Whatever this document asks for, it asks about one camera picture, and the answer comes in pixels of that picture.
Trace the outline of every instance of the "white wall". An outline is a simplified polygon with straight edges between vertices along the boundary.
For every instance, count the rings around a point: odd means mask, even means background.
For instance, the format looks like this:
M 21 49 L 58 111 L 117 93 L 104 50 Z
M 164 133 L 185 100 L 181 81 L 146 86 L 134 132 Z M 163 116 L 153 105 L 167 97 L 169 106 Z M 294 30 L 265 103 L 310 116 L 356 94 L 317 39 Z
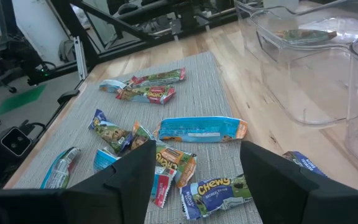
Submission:
M 44 61 L 63 64 L 59 44 L 68 37 L 45 0 L 12 0 L 17 26 Z

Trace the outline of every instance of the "snack wrapper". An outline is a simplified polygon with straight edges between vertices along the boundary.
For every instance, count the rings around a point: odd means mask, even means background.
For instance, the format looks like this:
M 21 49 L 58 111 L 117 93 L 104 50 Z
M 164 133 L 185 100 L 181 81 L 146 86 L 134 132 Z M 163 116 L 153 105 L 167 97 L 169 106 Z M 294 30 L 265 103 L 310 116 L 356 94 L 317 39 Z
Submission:
M 302 153 L 300 153 L 298 151 L 288 151 L 283 154 L 283 157 L 288 159 L 289 161 L 292 161 L 292 162 L 298 164 L 299 166 L 302 166 L 304 168 L 309 169 L 310 171 L 313 171 L 317 174 L 327 177 L 327 175 L 325 175 L 323 173 L 323 171 L 321 171 L 316 165 L 314 165 L 309 160 L 309 158 L 307 158 L 306 156 L 304 156 Z
M 331 40 L 337 36 L 336 31 L 326 32 L 322 30 L 308 29 L 284 30 L 276 32 L 275 35 L 293 45 L 315 44 Z
M 142 103 L 165 104 L 175 94 L 172 86 L 150 86 L 118 90 L 117 99 Z
M 143 128 L 139 122 L 134 125 L 134 140 L 131 149 L 135 149 L 147 142 L 149 139 L 154 140 L 150 132 Z M 182 152 L 174 147 L 157 140 L 157 162 L 167 168 L 177 171 L 175 183 L 177 187 L 184 187 L 196 171 L 197 155 L 189 152 Z
M 210 216 L 215 210 L 227 210 L 252 200 L 243 174 L 233 178 L 202 180 L 180 189 L 188 220 Z
M 173 169 L 155 167 L 154 183 L 150 199 L 156 206 L 160 208 L 164 207 L 165 199 L 167 199 L 168 191 L 175 174 L 176 171 Z
M 65 189 L 70 180 L 71 171 L 75 165 L 75 159 L 80 153 L 77 147 L 71 147 L 59 154 L 50 166 L 47 175 L 42 182 L 41 189 Z
M 124 82 L 118 80 L 103 80 L 99 84 L 99 90 L 109 93 L 117 93 L 118 90 L 125 89 L 128 84 L 129 80 Z
M 246 132 L 247 123 L 241 119 L 212 116 L 165 119 L 154 136 L 183 142 L 227 142 L 242 139 Z
M 104 113 L 97 109 L 89 129 L 94 129 L 114 150 L 116 154 L 122 152 L 131 143 L 132 133 L 121 129 L 119 126 L 109 122 Z
M 140 88 L 144 86 L 165 86 L 185 79 L 185 68 L 175 69 L 170 72 L 147 75 L 144 77 L 132 77 L 131 88 Z
M 97 173 L 97 172 L 107 168 L 108 166 L 115 163 L 120 158 L 121 157 L 111 154 L 107 148 L 98 149 L 98 151 L 96 151 L 96 155 L 95 155 L 94 161 L 93 161 L 94 173 Z

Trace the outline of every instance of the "placemat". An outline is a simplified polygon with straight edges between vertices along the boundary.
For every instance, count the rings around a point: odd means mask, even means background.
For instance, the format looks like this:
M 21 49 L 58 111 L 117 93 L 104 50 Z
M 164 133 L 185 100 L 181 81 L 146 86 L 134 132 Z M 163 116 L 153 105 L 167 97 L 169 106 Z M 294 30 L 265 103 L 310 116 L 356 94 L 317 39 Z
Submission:
M 115 99 L 115 94 L 98 90 L 98 84 L 90 84 L 60 127 L 50 137 L 44 148 L 31 162 L 29 168 L 15 188 L 39 188 L 50 165 L 62 151 L 72 146 L 79 147 L 80 158 L 70 178 L 69 186 L 93 175 L 93 159 L 98 148 L 108 146 L 94 131 L 88 129 L 95 110 L 101 109 L 111 122 L 132 130 L 139 121 L 149 131 L 154 131 L 165 118 L 184 116 L 232 116 L 214 56 L 210 52 L 194 55 L 182 60 L 151 67 L 127 74 L 141 77 L 176 68 L 186 68 L 186 80 L 176 83 L 176 95 L 165 105 L 136 103 Z M 242 173 L 240 141 L 227 143 L 169 142 L 172 146 L 198 155 L 197 167 L 190 182 L 208 178 L 235 177 Z M 149 203 L 145 223 L 262 223 L 254 202 L 249 202 L 227 211 L 218 211 L 208 218 L 187 221 L 182 212 L 179 189 L 171 187 L 164 208 Z

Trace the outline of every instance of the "gray woven mat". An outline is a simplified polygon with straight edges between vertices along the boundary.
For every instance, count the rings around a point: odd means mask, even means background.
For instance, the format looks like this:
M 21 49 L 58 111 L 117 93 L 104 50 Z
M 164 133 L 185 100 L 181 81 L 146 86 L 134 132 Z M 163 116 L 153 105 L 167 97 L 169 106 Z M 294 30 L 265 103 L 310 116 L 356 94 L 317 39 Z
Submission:
M 174 84 L 177 94 L 166 105 L 117 100 L 114 94 L 99 91 L 97 83 L 88 85 L 55 134 L 31 162 L 15 188 L 39 188 L 57 155 L 72 146 L 79 147 L 82 152 L 69 185 L 75 185 L 93 175 L 96 150 L 108 146 L 87 128 L 97 108 L 103 110 L 110 121 L 128 130 L 132 130 L 136 120 L 153 131 L 158 122 L 164 118 L 232 116 L 220 74 L 210 52 L 128 74 L 122 79 L 133 75 L 141 77 L 167 72 L 181 67 L 186 68 L 186 80 Z M 214 177 L 235 177 L 242 173 L 239 159 L 240 141 L 216 144 L 170 142 L 170 144 L 182 151 L 194 152 L 198 155 L 196 172 L 190 182 Z M 218 211 L 208 218 L 189 222 L 183 216 L 179 189 L 172 186 L 164 208 L 149 203 L 145 223 L 221 224 L 262 223 L 262 221 L 255 204 L 249 202 L 227 211 Z

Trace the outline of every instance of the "green floor mat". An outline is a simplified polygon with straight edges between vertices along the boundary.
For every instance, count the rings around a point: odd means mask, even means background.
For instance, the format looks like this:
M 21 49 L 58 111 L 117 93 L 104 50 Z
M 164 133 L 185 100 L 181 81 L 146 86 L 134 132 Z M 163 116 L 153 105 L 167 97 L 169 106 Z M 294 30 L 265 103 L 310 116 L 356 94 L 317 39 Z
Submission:
M 46 85 L 38 86 L 37 88 L 4 100 L 0 105 L 0 115 L 37 100 L 45 89 L 45 86 Z

